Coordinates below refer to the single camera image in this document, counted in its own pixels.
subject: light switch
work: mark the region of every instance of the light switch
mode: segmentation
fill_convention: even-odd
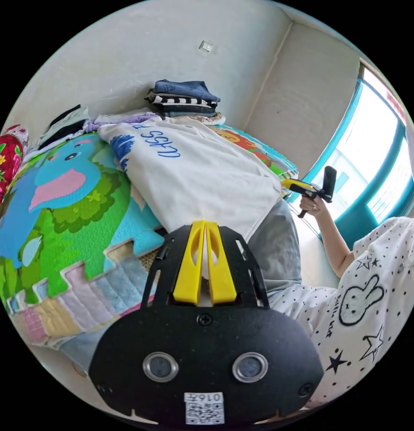
[[[206,42],[205,40],[203,40],[202,43],[201,43],[201,45],[199,46],[199,49],[201,51],[209,53],[213,49],[213,45],[211,43]]]

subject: elephant illustration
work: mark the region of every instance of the elephant illustration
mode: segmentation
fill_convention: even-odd
[[[41,211],[73,205],[98,184],[100,170],[89,160],[98,140],[97,135],[70,140],[45,162],[26,170],[11,189],[0,214],[0,257],[11,259],[16,269],[23,265],[20,251]]]

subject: white wall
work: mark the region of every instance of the white wall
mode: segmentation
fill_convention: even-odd
[[[286,6],[284,4],[277,4],[289,17],[291,20],[297,22],[298,24],[303,24],[307,27],[313,28],[315,30],[322,31],[323,33],[343,42],[345,45],[348,45],[351,47],[355,52],[359,54],[359,57],[361,60],[363,60],[368,66],[371,66],[375,69],[376,74],[383,80],[383,83],[387,85],[389,90],[393,93],[393,95],[398,99],[398,101],[401,103],[400,98],[397,96],[396,91],[390,84],[390,82],[386,79],[386,77],[382,74],[381,71],[377,68],[377,66],[352,42],[350,42],[348,39],[346,39],[344,36],[342,36],[340,33],[332,29],[331,27],[327,26],[323,22],[317,20],[316,18],[313,18],[310,15],[307,15],[304,12],[301,12],[297,9],[291,8],[290,6]]]
[[[135,4],[60,48],[21,93],[5,127],[22,123],[37,139],[78,103],[91,106],[91,114],[123,112],[145,105],[146,90],[169,79],[205,81],[222,99],[218,110],[227,123],[241,128],[290,22],[266,0]],[[212,52],[198,49],[203,40]]]
[[[353,48],[293,23],[245,131],[284,154],[303,177],[339,126],[358,71]]]

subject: qr code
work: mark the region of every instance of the qr code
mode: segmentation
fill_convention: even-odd
[[[223,404],[186,404],[186,424],[217,425],[221,423],[225,423]]]
[[[185,394],[187,425],[225,423],[223,394]]]

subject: woman's arm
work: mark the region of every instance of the woman's arm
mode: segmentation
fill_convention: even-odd
[[[315,198],[314,201],[303,197],[300,207],[315,217],[322,235],[323,246],[329,264],[337,276],[341,278],[349,265],[354,261],[354,256],[340,235],[325,202],[319,197]]]

